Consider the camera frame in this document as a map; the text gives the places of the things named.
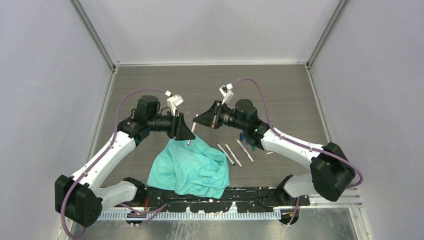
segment scratched surface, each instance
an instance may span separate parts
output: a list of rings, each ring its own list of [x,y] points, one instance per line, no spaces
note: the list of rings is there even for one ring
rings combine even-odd
[[[129,227],[124,221],[98,221],[84,240],[357,240],[349,210],[345,208],[301,209],[290,228],[278,220],[152,221]]]
[[[326,143],[312,88],[303,65],[132,66],[119,68],[97,149],[110,138],[117,106],[122,97],[131,91],[158,87],[182,95],[184,102],[178,109],[184,113],[185,122],[191,129],[192,119],[197,112],[203,113],[211,107],[214,100],[222,100],[218,90],[221,85],[246,77],[256,79],[262,87],[275,127],[308,142]],[[233,92],[234,97],[229,103],[231,108],[239,99],[250,99],[258,109],[259,117],[266,119],[261,96],[252,83],[240,83]],[[146,94],[157,96],[162,106],[166,105],[164,94],[151,91]],[[130,115],[141,95],[126,100],[121,109],[120,120]],[[216,142],[222,146],[228,143],[239,158],[242,168],[229,166],[232,186],[277,186],[287,175],[301,175],[308,171],[282,155],[248,148],[256,161],[256,165],[253,165],[236,143],[240,133],[237,129],[222,126],[212,130],[198,124],[195,133],[213,148],[218,148]],[[116,184],[125,177],[133,177],[145,183],[155,157],[163,150],[168,140],[165,133],[150,133],[136,150],[118,164],[103,185]]]

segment turquoise cloth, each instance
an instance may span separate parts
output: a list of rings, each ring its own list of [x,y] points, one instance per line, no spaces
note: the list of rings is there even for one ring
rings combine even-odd
[[[227,158],[196,135],[187,141],[169,140],[153,162],[147,185],[179,195],[219,199],[230,185]]]

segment reflective metal surface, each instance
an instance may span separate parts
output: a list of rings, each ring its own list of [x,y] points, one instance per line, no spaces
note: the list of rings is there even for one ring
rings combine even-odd
[[[277,220],[152,221],[130,227],[124,221],[98,221],[84,240],[357,240],[346,208],[309,208],[290,228]]]

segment white marker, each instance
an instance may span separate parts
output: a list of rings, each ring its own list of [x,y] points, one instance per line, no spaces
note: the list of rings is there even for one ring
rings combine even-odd
[[[191,132],[194,133],[195,132],[195,128],[196,128],[196,123],[193,122],[193,126],[191,127]],[[190,146],[190,143],[192,142],[192,140],[188,140],[187,142],[187,146]]]
[[[251,155],[249,154],[249,152],[246,150],[246,148],[243,146],[242,142],[240,142],[240,140],[236,139],[238,145],[240,145],[241,149],[243,149],[244,153],[247,155],[247,157],[252,161],[252,163],[255,163],[253,161],[253,158],[251,157]]]
[[[228,146],[228,144],[225,143],[226,148],[228,149],[229,153],[232,155],[232,157],[234,158],[234,160],[237,162],[237,164],[240,166],[240,168],[242,168],[242,164],[240,163],[240,161],[237,159],[236,155],[234,155],[233,151],[231,151],[231,148]]]
[[[231,157],[228,156],[227,152],[224,150],[224,148],[221,147],[221,145],[219,145],[218,143],[216,143],[216,145],[218,145],[218,148],[221,149],[221,151],[225,154],[226,158],[229,160],[229,162],[235,166],[236,164],[233,162],[233,160],[231,160]]]

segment cloth fold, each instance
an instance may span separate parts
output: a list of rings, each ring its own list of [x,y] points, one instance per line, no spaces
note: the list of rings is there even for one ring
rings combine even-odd
[[[227,158],[197,135],[190,146],[171,139],[154,160],[147,185],[178,195],[219,199],[230,185]]]

